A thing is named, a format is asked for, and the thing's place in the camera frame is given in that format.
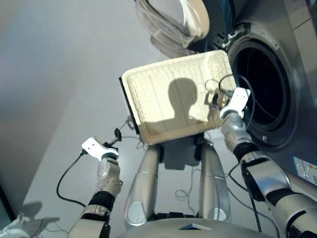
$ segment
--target grey floor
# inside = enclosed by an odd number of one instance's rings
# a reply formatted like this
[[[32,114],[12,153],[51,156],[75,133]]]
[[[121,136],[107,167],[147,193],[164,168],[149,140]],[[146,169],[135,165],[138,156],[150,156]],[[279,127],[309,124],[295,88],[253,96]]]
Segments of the grey floor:
[[[10,24],[2,29],[0,47],[5,53],[1,59],[7,64],[7,72],[12,72],[8,84],[19,80],[15,92],[24,93],[20,100],[29,100],[28,105],[34,107],[27,111],[27,120],[18,115],[2,128],[10,137],[10,145],[18,140],[24,143],[17,149],[13,146],[7,149],[6,155],[9,157],[13,150],[19,161],[9,161],[9,169],[4,169],[1,176],[10,177],[6,190],[11,201],[18,204],[23,200],[23,193],[15,193],[19,187],[27,191],[22,211],[31,218],[32,226],[36,228],[45,219],[49,221],[48,230],[59,230],[58,225],[68,231],[82,208],[57,198],[55,188],[60,176],[78,156],[88,137],[95,135],[109,141],[113,139],[114,128],[127,119],[118,77],[128,69],[166,58],[151,46],[132,0],[31,0],[15,11]],[[128,127],[122,133],[135,136]],[[228,172],[236,159],[225,148],[219,130],[209,133]],[[124,138],[118,144],[124,185],[111,214],[111,237],[125,232],[123,208],[144,154],[143,148],[136,148],[138,143],[137,139]],[[96,159],[83,157],[65,177],[61,194],[87,203],[96,188],[97,164]],[[189,189],[190,174],[190,166],[177,171],[160,165],[156,211],[191,213],[187,202],[174,196],[177,189]],[[233,175],[242,182],[238,170]],[[28,181],[32,183],[27,190]],[[193,183],[190,203],[197,211],[199,172],[194,173]],[[231,181],[228,185],[250,204],[245,192]],[[253,213],[230,199],[232,222],[256,230]],[[257,207],[269,215],[264,204],[257,203]],[[261,222],[264,233],[274,237],[273,226],[262,218]],[[42,231],[43,237],[67,236],[65,232],[48,230]]]

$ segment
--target white object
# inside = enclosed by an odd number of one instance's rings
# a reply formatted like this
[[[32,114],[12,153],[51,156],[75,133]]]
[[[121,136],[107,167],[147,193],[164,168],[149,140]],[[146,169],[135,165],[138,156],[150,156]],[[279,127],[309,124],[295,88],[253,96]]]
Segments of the white object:
[[[249,89],[236,88],[228,105],[220,110],[220,117],[223,118],[228,111],[236,111],[241,116],[242,110],[247,104],[250,92]]]
[[[169,59],[131,69],[122,83],[142,140],[156,144],[197,134],[222,125],[219,111],[228,97],[218,89],[236,88],[228,56],[224,51],[211,51]]]
[[[176,2],[182,8],[183,14],[174,19],[168,11],[172,6],[175,7]],[[157,5],[163,6],[164,9],[155,8]],[[151,35],[170,49],[185,49],[209,32],[209,16],[202,0],[136,0],[136,10]]]
[[[86,140],[82,147],[84,150],[87,151],[88,154],[90,154],[92,157],[95,157],[99,161],[101,161],[104,156],[108,153],[114,153],[116,157],[119,157],[119,153],[117,150],[112,148],[106,148],[100,143],[96,138],[90,137],[88,140]]]

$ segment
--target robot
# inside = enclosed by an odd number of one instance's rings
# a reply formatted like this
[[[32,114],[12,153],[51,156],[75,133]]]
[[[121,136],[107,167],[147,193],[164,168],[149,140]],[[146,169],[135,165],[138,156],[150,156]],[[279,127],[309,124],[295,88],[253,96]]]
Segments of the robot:
[[[317,203],[303,194],[292,191],[287,174],[258,149],[246,131],[240,115],[249,94],[248,89],[236,88],[230,102],[220,111],[220,116],[224,119],[221,132],[226,146],[240,164],[249,193],[256,201],[266,203],[280,231],[288,238],[317,238]],[[114,142],[118,140],[119,138],[116,138],[111,143],[102,144],[94,138],[89,138],[82,145],[87,153],[102,163],[104,168],[99,170],[99,176],[103,178],[103,183],[73,225],[69,238],[109,237],[110,214],[122,185],[119,178],[119,153],[118,149],[113,147]],[[203,141],[202,144],[204,156],[209,159],[215,158],[213,147],[207,141]],[[126,204],[125,219],[136,227],[120,236],[121,238],[268,237],[224,222],[225,210],[223,212],[213,210],[210,216],[211,205],[207,198],[210,193],[209,185],[215,182],[215,176],[210,174],[208,160],[202,160],[202,174],[206,179],[201,184],[201,193],[202,198],[205,199],[201,201],[198,218],[166,219],[165,217],[155,220],[153,216],[158,179],[158,151],[155,145],[149,147],[134,178]],[[213,220],[215,214],[222,218]]]

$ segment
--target black joint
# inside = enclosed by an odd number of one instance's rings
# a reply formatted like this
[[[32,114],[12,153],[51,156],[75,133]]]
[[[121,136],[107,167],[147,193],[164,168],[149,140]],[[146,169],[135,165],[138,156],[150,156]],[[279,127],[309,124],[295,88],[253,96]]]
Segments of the black joint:
[[[164,152],[165,152],[164,146],[160,146],[160,147],[159,147],[159,160],[158,160],[160,163],[163,163],[163,160],[164,160]]]
[[[296,194],[289,188],[283,188],[279,190],[272,191],[266,195],[267,200],[275,207],[277,202],[281,200],[283,197],[288,195]]]
[[[196,145],[195,153],[194,153],[194,158],[196,161],[201,161],[202,160],[202,149],[203,145]]]
[[[81,219],[105,222],[106,224],[108,224],[110,220],[110,215],[108,212],[106,212],[103,216],[98,214],[86,213],[81,217]]]
[[[265,199],[260,191],[260,188],[248,169],[242,170],[242,177],[252,197],[258,202],[264,202]]]
[[[303,216],[306,214],[306,211],[301,211],[296,213],[295,215],[293,215],[291,217],[291,219],[289,219],[287,225],[286,225],[286,232],[287,232],[287,237],[301,237],[302,231],[300,231],[299,229],[297,229],[297,227],[295,225],[293,225],[293,223],[296,221],[297,218],[299,218],[300,216]]]
[[[245,162],[245,161],[242,161],[241,162],[241,170],[243,171],[243,170],[245,170],[247,167],[250,167],[250,166],[253,166],[253,165],[258,165],[258,164],[260,164],[260,163],[263,163],[263,162],[265,162],[265,161],[267,161],[268,160],[268,158],[257,158],[256,160],[252,160],[252,161],[250,161],[250,162]]]
[[[240,162],[243,156],[254,151],[259,151],[258,147],[254,143],[244,142],[236,146],[236,148],[233,150],[233,154]]]
[[[112,211],[115,198],[109,192],[99,191],[90,200],[88,205],[100,205],[108,209],[109,212]]]

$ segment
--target silver arm segment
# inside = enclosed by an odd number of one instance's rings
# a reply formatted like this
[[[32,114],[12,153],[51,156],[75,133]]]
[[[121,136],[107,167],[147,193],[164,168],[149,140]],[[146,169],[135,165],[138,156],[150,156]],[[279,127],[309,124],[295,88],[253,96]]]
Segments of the silver arm segment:
[[[221,132],[227,148],[237,157],[248,190],[270,208],[288,238],[317,237],[317,203],[291,190],[283,169],[261,152],[237,112],[224,115]]]
[[[124,218],[133,226],[140,226],[154,215],[158,189],[160,147],[151,145],[145,152],[124,208]]]
[[[94,138],[89,138],[83,148],[99,162],[97,178],[99,188],[84,208],[69,232],[69,238],[108,238],[110,214],[114,201],[121,191],[118,150],[104,147]]]
[[[202,144],[199,217],[230,222],[230,200],[219,156],[212,145]]]

